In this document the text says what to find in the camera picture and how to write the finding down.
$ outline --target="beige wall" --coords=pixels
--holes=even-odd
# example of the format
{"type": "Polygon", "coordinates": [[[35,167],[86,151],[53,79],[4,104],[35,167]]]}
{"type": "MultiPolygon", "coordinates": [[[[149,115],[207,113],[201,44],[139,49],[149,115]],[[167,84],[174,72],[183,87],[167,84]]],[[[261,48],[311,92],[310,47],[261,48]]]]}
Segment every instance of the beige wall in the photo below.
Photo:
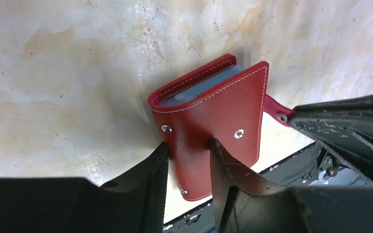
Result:
{"type": "MultiPolygon", "coordinates": [[[[289,107],[373,93],[373,0],[0,0],[0,176],[101,184],[161,138],[146,104],[222,54],[289,107]]],[[[261,170],[310,142],[264,115],[261,170]]],[[[171,181],[166,220],[197,203],[171,181]]]]}

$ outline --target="red leather wallet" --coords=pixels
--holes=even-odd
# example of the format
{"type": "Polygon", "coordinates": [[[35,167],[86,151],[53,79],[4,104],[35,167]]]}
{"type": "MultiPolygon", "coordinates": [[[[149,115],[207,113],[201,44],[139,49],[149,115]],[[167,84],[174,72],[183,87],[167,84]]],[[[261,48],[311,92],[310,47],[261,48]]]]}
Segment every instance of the red leather wallet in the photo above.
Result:
{"type": "Polygon", "coordinates": [[[225,55],[151,94],[148,103],[170,151],[170,167],[185,200],[211,195],[209,141],[217,138],[248,167],[259,157],[262,112],[276,118],[293,114],[265,94],[269,64],[262,61],[185,103],[160,103],[214,76],[237,60],[225,55]]]}

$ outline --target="silver rivet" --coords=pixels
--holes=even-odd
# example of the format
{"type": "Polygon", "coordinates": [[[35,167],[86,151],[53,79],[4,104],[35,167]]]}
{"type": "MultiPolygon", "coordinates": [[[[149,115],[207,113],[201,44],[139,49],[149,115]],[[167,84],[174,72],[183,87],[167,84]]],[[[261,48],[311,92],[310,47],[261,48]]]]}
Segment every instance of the silver rivet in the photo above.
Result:
{"type": "Polygon", "coordinates": [[[171,128],[171,126],[169,126],[169,125],[162,125],[162,126],[161,126],[161,129],[162,129],[162,131],[164,131],[164,132],[166,132],[166,133],[170,133],[170,132],[172,132],[172,128],[171,128]]]}
{"type": "Polygon", "coordinates": [[[234,134],[234,138],[235,139],[240,139],[244,136],[244,130],[243,129],[239,129],[235,132],[234,134]]]}
{"type": "Polygon", "coordinates": [[[288,117],[287,115],[283,114],[283,113],[278,113],[277,114],[277,119],[283,123],[287,123],[288,122],[288,117]]]}

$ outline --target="red card holder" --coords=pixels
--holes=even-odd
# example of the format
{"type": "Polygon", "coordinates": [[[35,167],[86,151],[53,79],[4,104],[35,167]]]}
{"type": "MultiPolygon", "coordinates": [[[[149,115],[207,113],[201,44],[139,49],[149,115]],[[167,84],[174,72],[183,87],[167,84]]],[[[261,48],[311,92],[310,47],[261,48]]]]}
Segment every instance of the red card holder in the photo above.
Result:
{"type": "Polygon", "coordinates": [[[148,99],[170,151],[171,172],[185,200],[211,195],[209,141],[212,137],[246,166],[257,162],[269,64],[262,61],[186,103],[175,106],[159,103],[236,64],[234,56],[225,55],[163,86],[148,99]]]}

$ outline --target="white stitching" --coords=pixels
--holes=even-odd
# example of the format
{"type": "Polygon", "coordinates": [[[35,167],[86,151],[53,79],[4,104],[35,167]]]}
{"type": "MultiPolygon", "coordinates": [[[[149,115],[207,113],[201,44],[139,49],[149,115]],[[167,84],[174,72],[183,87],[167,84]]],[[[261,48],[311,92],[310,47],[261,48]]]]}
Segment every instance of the white stitching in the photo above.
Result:
{"type": "Polygon", "coordinates": [[[207,194],[205,194],[205,195],[203,195],[202,197],[199,197],[199,198],[194,198],[194,199],[184,198],[184,199],[185,199],[185,200],[198,200],[198,199],[202,199],[202,198],[206,198],[206,197],[208,197],[209,195],[211,195],[211,193],[212,193],[212,192],[209,192],[209,193],[207,193],[207,194]]]}
{"type": "Polygon", "coordinates": [[[229,63],[232,64],[232,62],[231,62],[230,60],[223,61],[223,62],[219,63],[218,65],[216,65],[216,66],[214,66],[214,67],[212,67],[212,68],[210,68],[210,69],[207,69],[206,71],[204,71],[204,72],[202,72],[202,73],[200,73],[200,74],[197,74],[197,75],[195,75],[194,77],[192,77],[192,78],[190,78],[190,79],[188,79],[188,80],[186,80],[186,81],[183,81],[182,83],[176,85],[175,87],[173,87],[173,88],[171,88],[171,89],[168,89],[168,90],[164,91],[163,93],[161,93],[161,94],[155,96],[155,97],[152,99],[152,102],[154,102],[154,100],[155,100],[158,96],[161,96],[161,95],[163,95],[163,94],[165,94],[165,93],[171,91],[172,89],[174,89],[174,88],[176,88],[176,87],[178,87],[178,86],[180,86],[180,85],[182,85],[182,84],[184,84],[184,83],[186,83],[186,82],[188,82],[188,81],[191,81],[191,80],[195,79],[196,77],[198,77],[198,76],[200,76],[200,75],[202,75],[202,74],[204,74],[204,73],[206,73],[206,72],[208,72],[208,71],[210,71],[210,70],[212,70],[212,69],[214,69],[214,68],[216,68],[216,67],[219,67],[220,65],[224,64],[225,62],[229,62],[229,63]]]}
{"type": "MultiPolygon", "coordinates": [[[[169,112],[157,111],[157,110],[154,110],[154,109],[152,109],[152,108],[151,108],[151,110],[154,111],[154,112],[157,112],[157,113],[176,113],[176,112],[184,111],[184,110],[186,110],[186,109],[189,109],[189,108],[195,107],[195,106],[197,106],[198,104],[204,102],[205,100],[207,100],[207,99],[213,97],[214,95],[218,94],[219,92],[225,90],[227,87],[232,86],[232,85],[234,85],[234,84],[240,82],[241,80],[244,80],[245,78],[247,78],[247,77],[249,77],[249,76],[251,76],[251,75],[257,73],[258,71],[260,71],[260,70],[262,70],[262,69],[264,69],[264,68],[265,68],[265,78],[266,78],[266,76],[267,76],[267,67],[262,67],[262,68],[260,68],[259,70],[256,70],[256,71],[252,72],[251,74],[249,74],[249,75],[247,75],[247,76],[245,76],[245,77],[243,77],[243,78],[241,78],[241,79],[239,79],[239,80],[237,80],[237,81],[235,81],[235,82],[229,84],[228,86],[224,87],[223,89],[221,89],[221,90],[215,92],[214,94],[212,94],[212,95],[209,96],[208,98],[205,98],[203,101],[200,101],[200,102],[198,102],[198,103],[196,103],[196,104],[194,104],[194,105],[192,105],[192,106],[189,106],[189,107],[187,107],[187,108],[183,108],[183,109],[175,110],[175,111],[169,111],[169,112]]],[[[264,91],[265,91],[265,83],[266,83],[266,82],[264,81],[264,87],[263,87],[263,91],[262,91],[263,93],[264,93],[264,91]]],[[[261,98],[261,106],[262,106],[262,103],[263,103],[263,102],[264,102],[264,95],[263,95],[262,98],[261,98]]]]}

